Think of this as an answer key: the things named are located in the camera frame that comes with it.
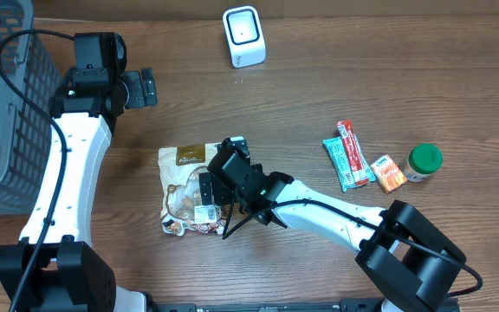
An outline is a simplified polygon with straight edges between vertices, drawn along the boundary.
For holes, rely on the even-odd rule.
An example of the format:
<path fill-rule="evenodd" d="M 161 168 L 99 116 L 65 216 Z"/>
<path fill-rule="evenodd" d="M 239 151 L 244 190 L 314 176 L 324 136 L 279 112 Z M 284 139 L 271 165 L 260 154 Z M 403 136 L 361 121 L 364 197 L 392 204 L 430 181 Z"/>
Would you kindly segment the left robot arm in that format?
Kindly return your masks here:
<path fill-rule="evenodd" d="M 54 141 L 34 210 L 16 244 L 0 246 L 0 282 L 12 311 L 152 311 L 152 296 L 121 288 L 91 246 L 100 167 L 116 121 L 127 109 L 157 104 L 151 68 L 126 70 L 127 48 L 113 32 L 77 33 L 75 65 L 43 110 L 3 71 L 0 76 L 46 120 Z"/>

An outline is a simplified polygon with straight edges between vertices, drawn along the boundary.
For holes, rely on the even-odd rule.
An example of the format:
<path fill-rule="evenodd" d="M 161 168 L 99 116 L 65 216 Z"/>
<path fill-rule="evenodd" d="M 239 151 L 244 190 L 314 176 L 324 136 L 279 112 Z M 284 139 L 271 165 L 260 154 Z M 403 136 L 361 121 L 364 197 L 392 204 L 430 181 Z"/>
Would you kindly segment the red stick packet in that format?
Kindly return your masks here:
<path fill-rule="evenodd" d="M 357 186 L 366 185 L 370 179 L 366 174 L 366 169 L 360 156 L 357 141 L 354 136 L 353 124 L 350 120 L 341 120 L 337 122 L 337 127 L 346 150 L 354 183 Z"/>

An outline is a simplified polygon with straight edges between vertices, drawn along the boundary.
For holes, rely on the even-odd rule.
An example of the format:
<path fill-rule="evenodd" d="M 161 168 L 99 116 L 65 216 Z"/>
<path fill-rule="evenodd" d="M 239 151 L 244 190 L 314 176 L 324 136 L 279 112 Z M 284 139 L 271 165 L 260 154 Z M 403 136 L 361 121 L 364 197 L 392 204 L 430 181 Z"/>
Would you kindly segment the teal tissue packet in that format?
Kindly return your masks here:
<path fill-rule="evenodd" d="M 358 141 L 357 136 L 354 136 L 357 148 L 362 160 L 362 164 L 365 168 L 366 175 L 369 178 L 369 181 L 375 182 L 376 176 L 372 172 L 370 166 L 366 162 L 365 156 L 361 151 L 361 147 Z M 347 158 L 347 154 L 345 148 L 343 146 L 342 140 L 340 137 L 335 137 L 332 139 L 323 140 L 323 145 L 327 150 L 329 158 L 332 160 L 335 170 L 337 172 L 338 180 L 340 181 L 341 190 L 346 192 L 348 189 L 357 188 L 358 186 L 354 182 L 353 175 L 351 174 L 350 163 Z"/>

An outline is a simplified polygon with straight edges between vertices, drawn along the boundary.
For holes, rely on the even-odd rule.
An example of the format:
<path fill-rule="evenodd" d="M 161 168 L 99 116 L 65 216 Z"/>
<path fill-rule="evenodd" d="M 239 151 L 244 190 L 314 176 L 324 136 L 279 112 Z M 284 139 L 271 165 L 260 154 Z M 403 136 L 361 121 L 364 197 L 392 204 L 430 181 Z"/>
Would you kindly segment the beige snack pouch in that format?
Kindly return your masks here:
<path fill-rule="evenodd" d="M 217 154 L 217 144 L 164 147 L 158 166 L 163 188 L 161 225 L 164 233 L 182 236 L 186 231 L 224 233 L 223 206 L 200 185 L 200 175 Z"/>

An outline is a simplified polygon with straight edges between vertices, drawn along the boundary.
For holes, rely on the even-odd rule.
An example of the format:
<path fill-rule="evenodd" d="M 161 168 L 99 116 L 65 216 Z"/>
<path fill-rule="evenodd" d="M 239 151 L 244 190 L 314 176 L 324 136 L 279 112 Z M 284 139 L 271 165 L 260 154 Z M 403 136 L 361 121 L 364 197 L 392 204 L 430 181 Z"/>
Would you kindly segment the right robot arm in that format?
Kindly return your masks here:
<path fill-rule="evenodd" d="M 382 310 L 435 311 L 453 297 L 466 257 L 414 206 L 350 204 L 285 173 L 265 174 L 241 140 L 225 139 L 216 149 L 208 165 L 215 187 L 229 190 L 248 220 L 310 231 L 352 251 L 384 295 Z"/>

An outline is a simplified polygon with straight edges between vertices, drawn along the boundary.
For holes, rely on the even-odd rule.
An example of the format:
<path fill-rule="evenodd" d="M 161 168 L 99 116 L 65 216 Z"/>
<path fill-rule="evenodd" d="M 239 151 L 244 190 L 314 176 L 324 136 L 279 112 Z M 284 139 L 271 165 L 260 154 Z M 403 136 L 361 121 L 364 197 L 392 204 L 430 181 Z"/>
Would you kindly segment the orange small box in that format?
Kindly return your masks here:
<path fill-rule="evenodd" d="M 407 181 L 407 178 L 400 170 L 399 166 L 388 154 L 385 154 L 374 161 L 370 165 L 370 168 L 385 193 L 395 191 Z"/>

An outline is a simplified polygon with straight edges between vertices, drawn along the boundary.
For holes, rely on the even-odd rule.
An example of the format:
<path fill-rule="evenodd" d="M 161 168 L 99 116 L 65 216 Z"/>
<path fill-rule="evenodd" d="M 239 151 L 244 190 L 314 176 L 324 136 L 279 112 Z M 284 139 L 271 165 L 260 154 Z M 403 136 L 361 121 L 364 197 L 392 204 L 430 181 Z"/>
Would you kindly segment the green lid jar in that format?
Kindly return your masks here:
<path fill-rule="evenodd" d="M 400 161 L 399 168 L 410 182 L 421 182 L 436 172 L 443 164 L 444 156 L 432 144 L 419 144 Z"/>

